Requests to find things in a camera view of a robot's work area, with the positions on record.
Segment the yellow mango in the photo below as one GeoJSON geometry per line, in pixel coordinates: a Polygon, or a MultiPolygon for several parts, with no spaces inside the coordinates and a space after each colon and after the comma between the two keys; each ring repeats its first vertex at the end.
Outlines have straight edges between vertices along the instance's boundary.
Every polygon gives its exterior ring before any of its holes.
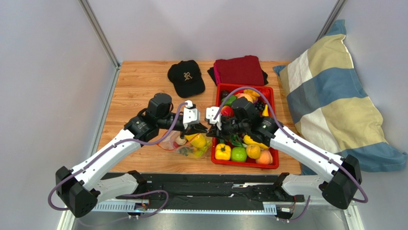
{"type": "Polygon", "coordinates": [[[190,140],[190,143],[192,146],[200,149],[206,145],[206,139],[202,134],[197,134],[190,140]]]}

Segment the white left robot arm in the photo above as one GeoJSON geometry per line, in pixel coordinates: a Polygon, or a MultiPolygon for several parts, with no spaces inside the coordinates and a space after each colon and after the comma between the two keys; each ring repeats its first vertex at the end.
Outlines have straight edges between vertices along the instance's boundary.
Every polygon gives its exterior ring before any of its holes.
{"type": "Polygon", "coordinates": [[[50,207],[60,210],[52,203],[52,195],[57,194],[65,204],[63,210],[81,218],[102,201],[136,192],[140,185],[146,183],[137,171],[106,180],[103,177],[126,156],[143,146],[160,143],[172,131],[179,131],[181,138],[207,132],[192,101],[181,103],[175,113],[172,109],[170,95],[155,94],[147,107],[131,118],[102,149],[71,169],[65,166],[59,168],[56,186],[48,196],[50,207]]]}

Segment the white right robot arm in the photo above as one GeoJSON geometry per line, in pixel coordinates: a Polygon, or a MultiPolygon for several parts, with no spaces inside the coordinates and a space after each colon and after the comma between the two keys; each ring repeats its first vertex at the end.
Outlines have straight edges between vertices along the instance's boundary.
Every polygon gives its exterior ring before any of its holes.
{"type": "Polygon", "coordinates": [[[342,157],[306,141],[270,116],[261,116],[246,98],[232,103],[234,116],[220,114],[220,108],[206,109],[205,120],[211,125],[209,137],[226,140],[235,134],[247,134],[268,148],[282,151],[315,172],[315,175],[284,173],[276,182],[291,196],[321,195],[328,203],[347,209],[361,189],[362,173],[356,157],[342,157]]]}

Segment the white garlic bulb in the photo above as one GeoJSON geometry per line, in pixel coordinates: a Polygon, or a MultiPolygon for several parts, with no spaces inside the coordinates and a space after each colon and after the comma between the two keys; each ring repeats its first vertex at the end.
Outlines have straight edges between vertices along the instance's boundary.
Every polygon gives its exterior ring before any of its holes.
{"type": "Polygon", "coordinates": [[[182,145],[184,145],[184,144],[187,143],[187,140],[182,139],[180,136],[177,136],[177,137],[175,138],[175,142],[176,142],[178,145],[182,146],[182,145]]]}

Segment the yellow banana bunch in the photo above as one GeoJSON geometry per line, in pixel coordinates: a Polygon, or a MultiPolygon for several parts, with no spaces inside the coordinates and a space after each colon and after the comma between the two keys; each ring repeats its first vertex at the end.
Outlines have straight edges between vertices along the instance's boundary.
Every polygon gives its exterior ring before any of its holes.
{"type": "Polygon", "coordinates": [[[206,144],[202,148],[191,146],[187,157],[192,158],[192,159],[202,158],[203,156],[205,156],[208,153],[208,151],[210,149],[211,149],[210,144],[206,144]]]}

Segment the clear orange zip top bag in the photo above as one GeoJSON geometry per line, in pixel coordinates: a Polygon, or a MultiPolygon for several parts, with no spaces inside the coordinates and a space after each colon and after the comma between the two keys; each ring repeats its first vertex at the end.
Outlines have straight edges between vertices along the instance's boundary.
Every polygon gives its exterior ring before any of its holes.
{"type": "MultiPolygon", "coordinates": [[[[180,136],[180,131],[172,131],[165,139],[163,139],[157,146],[165,151],[175,152],[184,157],[188,156],[188,152],[190,147],[192,146],[190,140],[196,136],[195,135],[186,135],[183,139],[187,140],[187,143],[180,146],[175,142],[175,138],[180,136]]],[[[211,138],[207,137],[206,135],[202,134],[206,139],[206,144],[210,144],[212,147],[212,140],[211,138]]]]}

